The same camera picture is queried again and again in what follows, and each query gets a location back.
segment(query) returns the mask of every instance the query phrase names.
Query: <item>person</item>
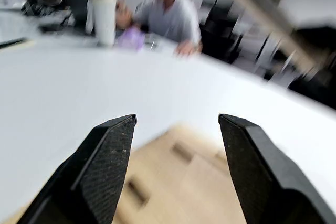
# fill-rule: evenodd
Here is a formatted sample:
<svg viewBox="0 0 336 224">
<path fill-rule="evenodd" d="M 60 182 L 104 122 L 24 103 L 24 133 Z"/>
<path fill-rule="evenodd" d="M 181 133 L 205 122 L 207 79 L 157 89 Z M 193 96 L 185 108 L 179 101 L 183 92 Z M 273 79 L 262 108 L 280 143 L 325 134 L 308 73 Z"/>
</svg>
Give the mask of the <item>person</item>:
<svg viewBox="0 0 336 224">
<path fill-rule="evenodd" d="M 176 52 L 190 55 L 201 51 L 201 33 L 197 10 L 192 0 L 145 0 L 134 15 L 122 1 L 118 1 L 116 25 L 148 25 L 149 32 L 178 42 Z"/>
</svg>

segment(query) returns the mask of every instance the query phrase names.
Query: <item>purple object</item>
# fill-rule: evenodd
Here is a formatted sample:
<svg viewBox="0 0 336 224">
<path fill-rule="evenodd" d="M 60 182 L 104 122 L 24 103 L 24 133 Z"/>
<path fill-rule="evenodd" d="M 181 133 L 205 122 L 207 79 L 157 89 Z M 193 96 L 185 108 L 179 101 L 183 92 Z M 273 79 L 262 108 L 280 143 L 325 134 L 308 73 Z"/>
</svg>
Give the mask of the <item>purple object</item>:
<svg viewBox="0 0 336 224">
<path fill-rule="evenodd" d="M 125 30 L 117 40 L 117 45 L 123 48 L 139 50 L 145 42 L 145 34 L 137 27 Z"/>
</svg>

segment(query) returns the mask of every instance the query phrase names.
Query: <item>white table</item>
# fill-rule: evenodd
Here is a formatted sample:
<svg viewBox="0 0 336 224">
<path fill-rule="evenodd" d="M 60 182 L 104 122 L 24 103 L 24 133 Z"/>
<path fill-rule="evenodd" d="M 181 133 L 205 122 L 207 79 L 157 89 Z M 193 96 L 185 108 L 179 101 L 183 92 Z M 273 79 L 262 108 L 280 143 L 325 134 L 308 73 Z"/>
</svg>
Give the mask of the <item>white table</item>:
<svg viewBox="0 0 336 224">
<path fill-rule="evenodd" d="M 220 61 L 173 51 L 163 41 L 161 51 L 135 52 L 74 36 L 0 51 L 0 221 L 36 196 L 95 125 L 132 113 L 133 148 L 177 123 L 223 146 L 220 113 L 259 124 L 336 212 L 333 110 Z"/>
</svg>

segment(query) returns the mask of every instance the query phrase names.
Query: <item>white wall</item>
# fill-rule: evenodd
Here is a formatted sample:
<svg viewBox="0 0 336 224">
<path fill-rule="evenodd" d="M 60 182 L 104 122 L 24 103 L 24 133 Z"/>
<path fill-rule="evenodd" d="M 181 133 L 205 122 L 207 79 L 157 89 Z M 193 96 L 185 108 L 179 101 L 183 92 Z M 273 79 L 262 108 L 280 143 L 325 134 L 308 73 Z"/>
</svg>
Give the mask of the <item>white wall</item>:
<svg viewBox="0 0 336 224">
<path fill-rule="evenodd" d="M 280 7 L 296 25 L 325 21 L 336 24 L 336 0 L 281 0 Z"/>
</svg>

